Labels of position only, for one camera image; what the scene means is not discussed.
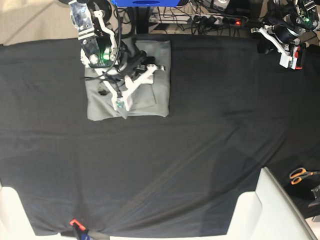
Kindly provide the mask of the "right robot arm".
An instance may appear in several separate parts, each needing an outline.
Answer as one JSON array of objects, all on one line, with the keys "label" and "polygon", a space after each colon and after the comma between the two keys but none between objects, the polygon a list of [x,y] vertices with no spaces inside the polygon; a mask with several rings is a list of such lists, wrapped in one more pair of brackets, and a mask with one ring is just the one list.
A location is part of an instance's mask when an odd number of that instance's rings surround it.
[{"label": "right robot arm", "polygon": [[[156,64],[154,56],[138,49],[132,38],[124,41],[122,17],[107,0],[71,0],[68,5],[78,31],[80,60],[88,70],[96,72],[96,76],[85,79],[98,80],[107,88],[114,110],[129,111],[140,86],[153,84],[154,73],[164,67]],[[108,26],[113,13],[117,14],[115,30]]]}]

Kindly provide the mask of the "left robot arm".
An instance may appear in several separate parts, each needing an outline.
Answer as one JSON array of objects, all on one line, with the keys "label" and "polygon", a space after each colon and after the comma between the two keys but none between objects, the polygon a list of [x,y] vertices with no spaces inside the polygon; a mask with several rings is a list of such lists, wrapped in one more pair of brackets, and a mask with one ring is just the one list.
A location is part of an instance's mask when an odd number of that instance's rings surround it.
[{"label": "left robot arm", "polygon": [[271,7],[262,17],[263,25],[253,27],[253,34],[260,34],[258,52],[268,54],[271,51],[280,53],[279,65],[286,69],[301,70],[305,61],[308,45],[301,40],[306,33],[314,34],[320,27],[320,15],[315,0],[288,0],[281,5],[279,0],[269,3]]}]

